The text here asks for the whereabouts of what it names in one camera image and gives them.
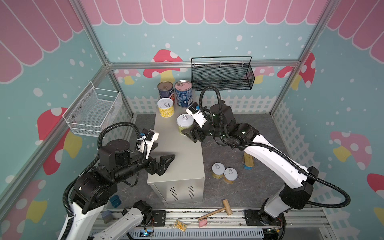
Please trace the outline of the blue soup can pink lid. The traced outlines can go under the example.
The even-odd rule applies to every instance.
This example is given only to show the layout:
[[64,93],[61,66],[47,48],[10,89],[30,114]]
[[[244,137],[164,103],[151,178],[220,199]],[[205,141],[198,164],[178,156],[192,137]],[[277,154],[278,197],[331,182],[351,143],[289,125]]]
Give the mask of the blue soup can pink lid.
[[188,108],[193,102],[192,83],[180,80],[175,83],[176,103],[181,108]]

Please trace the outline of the dark blue tomato can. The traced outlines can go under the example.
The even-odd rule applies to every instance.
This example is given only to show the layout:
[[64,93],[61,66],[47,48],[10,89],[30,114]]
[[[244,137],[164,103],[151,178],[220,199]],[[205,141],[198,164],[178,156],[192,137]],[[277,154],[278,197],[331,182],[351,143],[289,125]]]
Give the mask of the dark blue tomato can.
[[157,86],[160,99],[169,98],[175,103],[174,85],[171,82],[160,82]]

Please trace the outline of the gold sardine tin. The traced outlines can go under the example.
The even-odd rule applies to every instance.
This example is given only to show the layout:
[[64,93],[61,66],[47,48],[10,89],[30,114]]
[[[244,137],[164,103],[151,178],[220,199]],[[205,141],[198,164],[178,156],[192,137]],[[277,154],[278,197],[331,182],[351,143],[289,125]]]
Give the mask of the gold sardine tin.
[[243,163],[244,163],[244,169],[246,170],[251,170],[252,168],[255,167],[254,158],[247,153],[244,153],[243,155]]

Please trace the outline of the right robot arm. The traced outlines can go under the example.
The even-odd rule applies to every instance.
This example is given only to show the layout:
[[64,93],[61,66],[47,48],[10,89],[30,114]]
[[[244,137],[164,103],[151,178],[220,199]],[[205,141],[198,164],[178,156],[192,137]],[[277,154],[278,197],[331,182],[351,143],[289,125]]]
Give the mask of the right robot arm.
[[[266,199],[261,209],[256,213],[258,221],[271,225],[279,221],[282,226],[284,213],[291,210],[301,210],[306,205],[321,208],[340,209],[351,202],[351,197],[343,189],[318,177],[319,170],[315,167],[305,167],[270,144],[266,138],[254,127],[247,123],[237,123],[231,107],[222,100],[220,92],[215,87],[206,87],[202,94],[212,90],[216,93],[218,103],[209,109],[203,106],[203,97],[199,102],[192,103],[186,113],[194,119],[192,127],[183,130],[183,134],[193,142],[202,142],[206,137],[219,138],[219,145],[238,149],[254,157],[277,174],[284,186],[272,198]],[[327,186],[344,196],[339,204],[321,204],[310,199],[314,190],[314,183]]]

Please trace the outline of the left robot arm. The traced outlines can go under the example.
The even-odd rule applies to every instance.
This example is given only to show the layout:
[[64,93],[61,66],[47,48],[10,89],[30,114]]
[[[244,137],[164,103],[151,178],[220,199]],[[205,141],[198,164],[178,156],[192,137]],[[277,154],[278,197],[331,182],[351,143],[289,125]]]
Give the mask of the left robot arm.
[[[131,127],[137,135],[137,147],[130,152],[127,140],[117,139],[103,144],[104,136],[119,127]],[[95,159],[66,187],[63,205],[67,212],[60,240],[119,240],[130,237],[135,227],[153,227],[159,219],[145,201],[137,201],[123,216],[98,234],[91,235],[94,223],[117,193],[119,183],[126,183],[141,171],[150,175],[163,175],[175,155],[161,156],[156,160],[150,156],[155,149],[159,133],[154,130],[142,131],[130,122],[120,122],[102,130],[98,137],[98,153]]]

